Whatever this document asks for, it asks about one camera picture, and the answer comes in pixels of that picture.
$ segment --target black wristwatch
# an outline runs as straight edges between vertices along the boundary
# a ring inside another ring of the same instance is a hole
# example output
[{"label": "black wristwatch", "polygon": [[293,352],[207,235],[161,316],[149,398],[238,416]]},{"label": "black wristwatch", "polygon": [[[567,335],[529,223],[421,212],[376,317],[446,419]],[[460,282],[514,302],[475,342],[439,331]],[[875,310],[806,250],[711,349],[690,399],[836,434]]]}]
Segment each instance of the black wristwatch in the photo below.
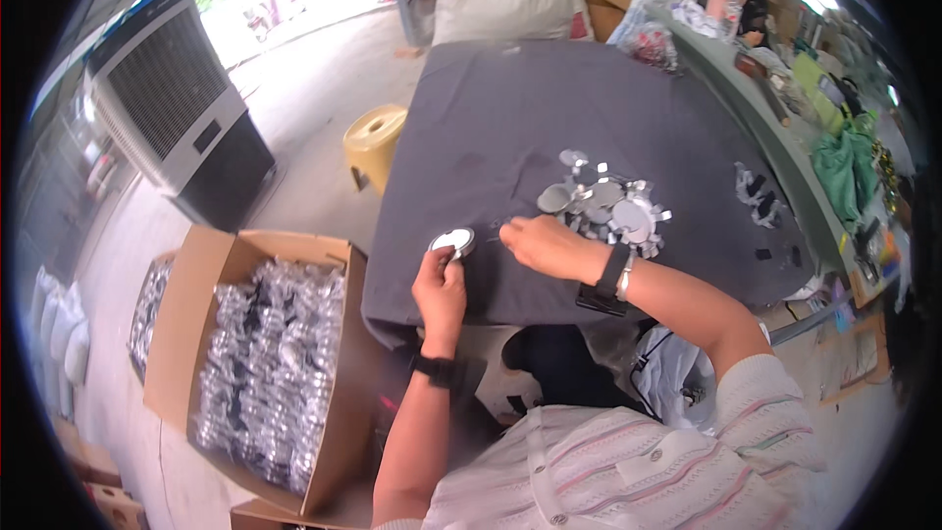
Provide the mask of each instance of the black wristwatch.
[{"label": "black wristwatch", "polygon": [[634,256],[634,247],[619,241],[612,248],[605,270],[602,271],[602,277],[595,283],[595,287],[586,284],[579,285],[576,305],[594,312],[624,317],[634,306],[628,301],[619,299],[619,285],[628,284],[627,273],[631,272],[631,262]]},{"label": "black wristwatch", "polygon": [[416,352],[409,370],[427,374],[432,387],[450,390],[458,387],[458,364],[454,360],[430,359]]}]

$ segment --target evaporative air cooler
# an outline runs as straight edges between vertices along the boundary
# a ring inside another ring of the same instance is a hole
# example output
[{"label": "evaporative air cooler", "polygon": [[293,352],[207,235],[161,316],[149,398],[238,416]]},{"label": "evaporative air cooler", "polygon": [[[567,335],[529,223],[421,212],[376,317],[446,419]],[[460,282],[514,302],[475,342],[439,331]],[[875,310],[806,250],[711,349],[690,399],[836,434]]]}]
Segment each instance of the evaporative air cooler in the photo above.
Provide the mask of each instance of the evaporative air cooler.
[{"label": "evaporative air cooler", "polygon": [[88,58],[111,137],[193,221],[238,230],[274,168],[194,0],[152,0]]}]

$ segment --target white knit shirt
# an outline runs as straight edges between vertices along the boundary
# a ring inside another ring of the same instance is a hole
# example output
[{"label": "white knit shirt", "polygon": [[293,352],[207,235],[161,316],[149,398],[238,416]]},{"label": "white knit shirt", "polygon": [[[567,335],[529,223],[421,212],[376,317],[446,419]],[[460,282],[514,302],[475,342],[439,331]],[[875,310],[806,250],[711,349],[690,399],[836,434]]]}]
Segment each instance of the white knit shirt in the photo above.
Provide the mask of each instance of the white knit shirt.
[{"label": "white knit shirt", "polygon": [[825,463],[802,399],[758,355],[720,381],[715,438],[623,407],[537,407],[438,483],[424,521],[381,529],[807,526]]}]

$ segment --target silver bracelet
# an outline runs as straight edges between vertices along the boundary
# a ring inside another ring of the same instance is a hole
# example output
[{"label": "silver bracelet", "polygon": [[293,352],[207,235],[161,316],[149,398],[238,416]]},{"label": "silver bracelet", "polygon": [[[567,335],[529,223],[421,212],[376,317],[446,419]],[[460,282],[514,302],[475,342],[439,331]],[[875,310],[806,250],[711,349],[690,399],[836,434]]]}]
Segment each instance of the silver bracelet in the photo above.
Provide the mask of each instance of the silver bracelet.
[{"label": "silver bracelet", "polygon": [[631,276],[631,267],[635,263],[635,257],[637,254],[631,252],[631,255],[628,256],[628,262],[625,263],[625,268],[622,269],[622,274],[618,277],[618,286],[615,288],[615,298],[619,301],[625,300],[625,295],[628,293],[628,278]]}]

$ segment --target gray tablecloth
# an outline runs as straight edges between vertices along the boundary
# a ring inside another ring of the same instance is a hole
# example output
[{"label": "gray tablecloth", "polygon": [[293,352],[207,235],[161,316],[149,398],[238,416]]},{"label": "gray tablecloth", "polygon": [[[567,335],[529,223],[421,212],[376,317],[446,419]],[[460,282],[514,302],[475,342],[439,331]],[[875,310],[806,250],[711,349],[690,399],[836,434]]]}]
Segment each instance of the gray tablecloth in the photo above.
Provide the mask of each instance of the gray tablecloth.
[{"label": "gray tablecloth", "polygon": [[[399,137],[366,267],[362,312],[383,337],[421,324],[410,287],[431,239],[470,227],[465,261],[470,324],[587,323],[577,285],[519,265],[497,240],[514,215],[536,216],[536,198],[568,169],[567,147],[612,172],[654,183],[674,212],[659,224],[664,265],[740,301],[787,296],[813,273],[788,209],[775,230],[757,226],[736,198],[735,161],[781,189],[713,93],[595,43],[448,44],[431,50]],[[793,247],[799,250],[795,264]],[[758,249],[771,253],[759,260]]]}]

